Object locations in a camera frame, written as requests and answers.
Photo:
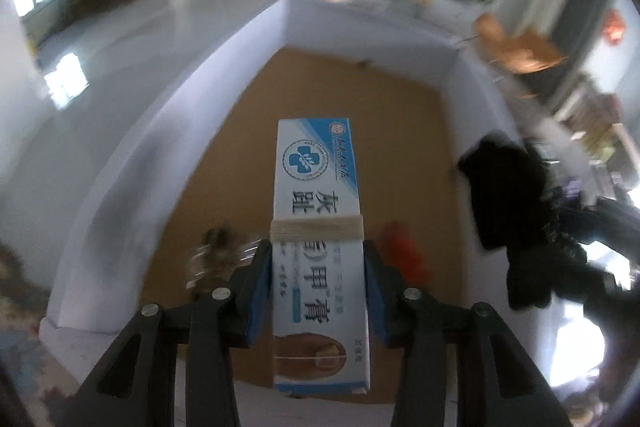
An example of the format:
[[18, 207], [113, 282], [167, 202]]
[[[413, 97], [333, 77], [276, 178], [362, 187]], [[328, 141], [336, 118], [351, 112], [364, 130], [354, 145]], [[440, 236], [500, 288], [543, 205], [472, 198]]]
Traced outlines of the white storage box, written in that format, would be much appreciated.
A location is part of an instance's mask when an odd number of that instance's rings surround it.
[[496, 285], [501, 261], [466, 262], [461, 306], [440, 303], [386, 267], [363, 228], [367, 161], [349, 110], [308, 107], [276, 124], [272, 159], [242, 154], [243, 181], [273, 179], [269, 235], [249, 265], [197, 303], [138, 298], [166, 222], [210, 141], [258, 72], [285, 46], [370, 58], [395, 74], [444, 83], [454, 165], [499, 142], [523, 155], [512, 116], [469, 51], [429, 30], [319, 0], [277, 0], [221, 40], [129, 129], [82, 202], [53, 284], [48, 329], [107, 334], [111, 344], [63, 416], [66, 426], [169, 426], [177, 349], [186, 345], [190, 426], [236, 426], [230, 352], [272, 316], [269, 358], [281, 395], [370, 387], [371, 334], [404, 352], [396, 426], [564, 426], [567, 417], [523, 346]]

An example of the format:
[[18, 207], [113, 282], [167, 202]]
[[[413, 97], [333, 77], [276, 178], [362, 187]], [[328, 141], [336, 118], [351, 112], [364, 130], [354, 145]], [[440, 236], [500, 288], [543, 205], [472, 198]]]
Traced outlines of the red snack packet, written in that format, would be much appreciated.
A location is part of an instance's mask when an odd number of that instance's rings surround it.
[[426, 258], [401, 222], [386, 223], [380, 233], [380, 254], [409, 286], [426, 287], [431, 280]]

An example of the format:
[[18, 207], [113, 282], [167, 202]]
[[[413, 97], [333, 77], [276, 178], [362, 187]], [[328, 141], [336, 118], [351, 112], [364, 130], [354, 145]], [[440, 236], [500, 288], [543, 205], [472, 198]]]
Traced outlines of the blue white ointment box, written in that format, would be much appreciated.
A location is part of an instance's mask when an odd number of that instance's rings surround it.
[[363, 220], [348, 119], [279, 121], [270, 241], [274, 385], [293, 395], [367, 392]]

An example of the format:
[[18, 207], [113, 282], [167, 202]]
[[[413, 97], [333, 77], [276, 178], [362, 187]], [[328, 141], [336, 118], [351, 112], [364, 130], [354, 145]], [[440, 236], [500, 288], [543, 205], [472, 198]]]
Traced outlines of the black plush garment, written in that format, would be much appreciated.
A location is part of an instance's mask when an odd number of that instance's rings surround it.
[[480, 245], [484, 251], [506, 251], [509, 307], [548, 307], [551, 217], [540, 160], [504, 134], [488, 133], [458, 160], [457, 168], [469, 184]]

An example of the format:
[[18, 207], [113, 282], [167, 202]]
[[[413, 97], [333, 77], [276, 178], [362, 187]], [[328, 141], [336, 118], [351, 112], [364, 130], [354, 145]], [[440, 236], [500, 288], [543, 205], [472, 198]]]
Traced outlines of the orange lounge chair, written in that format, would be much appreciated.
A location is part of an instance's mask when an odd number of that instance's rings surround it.
[[532, 28], [521, 35], [510, 37], [503, 30], [495, 15], [483, 13], [474, 22], [475, 46], [480, 55], [490, 63], [497, 64], [516, 75], [534, 72], [561, 65], [566, 56], [551, 41]]

